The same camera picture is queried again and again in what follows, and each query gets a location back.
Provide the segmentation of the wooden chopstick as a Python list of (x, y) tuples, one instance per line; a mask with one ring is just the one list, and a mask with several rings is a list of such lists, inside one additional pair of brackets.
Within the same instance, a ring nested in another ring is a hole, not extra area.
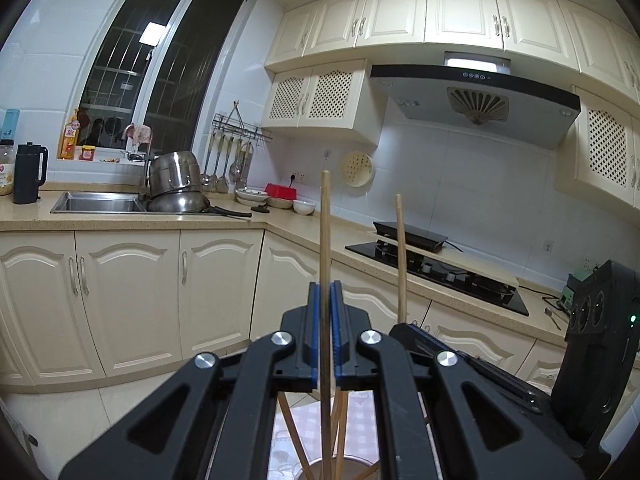
[(321, 175), (320, 210), (320, 416), (322, 478), (332, 478), (331, 440), (331, 327), (330, 327), (330, 197), (331, 177), (329, 170)]
[(344, 468), (344, 453), (346, 446), (346, 434), (347, 434), (347, 412), (348, 412), (348, 393), (346, 391), (342, 391), (343, 393), (343, 404), (342, 404), (342, 412), (341, 412), (341, 420), (340, 420), (340, 428), (338, 428), (337, 433), (337, 451), (336, 451), (336, 459), (335, 459), (335, 469), (334, 469), (334, 480), (341, 480), (343, 478), (343, 468)]
[(407, 247), (406, 231), (404, 221), (404, 210), (402, 209), (402, 197), (396, 195), (396, 220), (397, 220), (397, 259), (398, 259), (398, 307), (397, 323), (407, 322)]
[(355, 480), (366, 480), (370, 477), (371, 474), (375, 474), (378, 471), (378, 467), (380, 466), (379, 462), (376, 462), (369, 466), (367, 469), (361, 471), (356, 475)]
[(308, 462), (302, 439), (299, 437), (299, 433), (295, 425), (295, 420), (291, 412), (290, 404), (288, 404), (288, 400), (286, 400), (286, 396), (283, 392), (278, 393), (278, 404), (280, 406), (286, 429), (288, 430), (288, 434), (292, 439), (294, 450), (299, 460), (300, 466), (302, 466), (304, 477), (306, 480), (314, 480), (314, 473), (312, 472), (310, 463)]
[(338, 428), (340, 428), (342, 404), (343, 404), (342, 390), (336, 387), (334, 392), (332, 412), (331, 412), (331, 433), (330, 433), (331, 444), (332, 444), (331, 451), (334, 451), (334, 448), (336, 445)]

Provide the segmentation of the pink checkered tablecloth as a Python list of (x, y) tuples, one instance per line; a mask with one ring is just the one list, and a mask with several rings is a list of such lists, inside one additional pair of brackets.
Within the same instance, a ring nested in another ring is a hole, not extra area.
[[(378, 461), (374, 396), (372, 391), (350, 392), (344, 449), (343, 478), (352, 479)], [(295, 427), (314, 478), (321, 476), (320, 402), (308, 393), (287, 393)], [(274, 419), (267, 479), (305, 479), (284, 416)]]

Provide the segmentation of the metal spoon on counter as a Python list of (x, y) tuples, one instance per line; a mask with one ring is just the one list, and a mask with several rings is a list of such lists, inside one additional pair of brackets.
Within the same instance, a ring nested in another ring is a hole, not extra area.
[(547, 315), (548, 318), (550, 318), (551, 322), (558, 330), (562, 330), (561, 326), (559, 326), (559, 323), (556, 322), (556, 319), (554, 318), (553, 312), (550, 308), (544, 308), (544, 314)]

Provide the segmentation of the green electric cooker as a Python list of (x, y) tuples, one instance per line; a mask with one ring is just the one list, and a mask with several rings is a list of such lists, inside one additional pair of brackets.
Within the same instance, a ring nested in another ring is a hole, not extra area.
[(568, 314), (575, 310), (575, 295), (582, 282), (590, 277), (591, 270), (578, 269), (567, 275), (567, 281), (563, 287), (562, 294), (558, 300), (558, 306)]

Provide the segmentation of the black gas stove top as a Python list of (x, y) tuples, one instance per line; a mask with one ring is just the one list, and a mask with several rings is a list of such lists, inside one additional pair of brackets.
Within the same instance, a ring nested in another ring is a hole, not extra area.
[[(345, 249), (386, 266), (398, 268), (396, 245), (379, 240), (378, 242), (347, 245)], [(498, 308), (529, 316), (524, 301), (515, 286), (501, 283), (493, 278), (486, 278), (476, 272), (459, 268), (451, 263), (441, 262), (409, 249), (406, 250), (406, 259), (407, 272), (417, 278), (456, 290)]]

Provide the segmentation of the black induction cooker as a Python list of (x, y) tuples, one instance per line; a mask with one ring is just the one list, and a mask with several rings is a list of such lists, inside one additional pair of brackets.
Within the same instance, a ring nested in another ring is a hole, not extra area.
[[(398, 240), (398, 226), (393, 222), (373, 222), (377, 236)], [(405, 225), (405, 241), (407, 245), (427, 250), (428, 252), (440, 252), (442, 245), (446, 243), (448, 237), (434, 232), (430, 232), (417, 226)]]

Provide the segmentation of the red container on counter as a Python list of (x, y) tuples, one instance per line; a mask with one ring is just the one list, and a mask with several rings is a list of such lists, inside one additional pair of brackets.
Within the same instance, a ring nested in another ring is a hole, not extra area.
[(265, 191), (270, 198), (277, 198), (278, 200), (296, 200), (297, 198), (297, 190), (291, 185), (268, 183)]

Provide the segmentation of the stainless steel wok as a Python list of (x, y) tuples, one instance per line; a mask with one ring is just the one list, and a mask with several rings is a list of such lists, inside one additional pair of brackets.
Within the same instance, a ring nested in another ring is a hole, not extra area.
[(250, 219), (250, 212), (234, 211), (213, 206), (208, 198), (198, 191), (166, 193), (150, 198), (144, 203), (146, 212), (154, 214), (214, 214), (215, 216)]

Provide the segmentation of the stainless steel stock pot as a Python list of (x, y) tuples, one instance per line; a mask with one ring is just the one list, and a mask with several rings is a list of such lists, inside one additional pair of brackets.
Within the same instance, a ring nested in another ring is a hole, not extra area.
[(154, 158), (148, 169), (152, 197), (202, 189), (201, 169), (190, 151), (170, 152)]

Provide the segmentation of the stainless steel sink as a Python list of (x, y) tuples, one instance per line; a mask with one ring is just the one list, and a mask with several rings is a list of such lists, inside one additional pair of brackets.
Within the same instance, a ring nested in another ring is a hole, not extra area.
[(64, 192), (51, 214), (144, 214), (136, 194), (112, 192)]

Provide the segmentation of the orange dish soap bottle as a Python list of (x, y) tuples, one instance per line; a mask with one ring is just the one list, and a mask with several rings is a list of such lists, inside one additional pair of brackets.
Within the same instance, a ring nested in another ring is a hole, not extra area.
[(58, 142), (58, 159), (72, 160), (75, 157), (78, 134), (81, 129), (79, 115), (80, 110), (75, 108), (62, 130), (61, 139)]

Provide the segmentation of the black electric kettle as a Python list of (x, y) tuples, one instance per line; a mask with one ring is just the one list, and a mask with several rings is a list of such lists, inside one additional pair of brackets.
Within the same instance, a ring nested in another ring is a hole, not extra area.
[(39, 190), (47, 180), (48, 149), (27, 142), (17, 147), (14, 166), (13, 203), (27, 205), (39, 200)]

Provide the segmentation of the dark window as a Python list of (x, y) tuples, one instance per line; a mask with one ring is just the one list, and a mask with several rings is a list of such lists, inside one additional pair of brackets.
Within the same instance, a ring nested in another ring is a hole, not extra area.
[(96, 51), (78, 142), (153, 154), (191, 148), (244, 0), (125, 0)]

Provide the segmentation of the glass jar with grains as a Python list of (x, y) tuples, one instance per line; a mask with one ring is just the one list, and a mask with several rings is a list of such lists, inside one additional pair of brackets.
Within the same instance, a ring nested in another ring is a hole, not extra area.
[(15, 148), (13, 140), (0, 141), (0, 195), (7, 196), (14, 187)]

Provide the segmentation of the wall utensil hanging rack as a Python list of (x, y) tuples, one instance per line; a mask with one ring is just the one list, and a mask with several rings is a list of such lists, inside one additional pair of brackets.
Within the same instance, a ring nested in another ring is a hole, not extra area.
[(255, 152), (271, 141), (268, 130), (244, 120), (239, 101), (232, 102), (228, 114), (217, 112), (201, 164), (203, 191), (228, 194), (245, 188)]

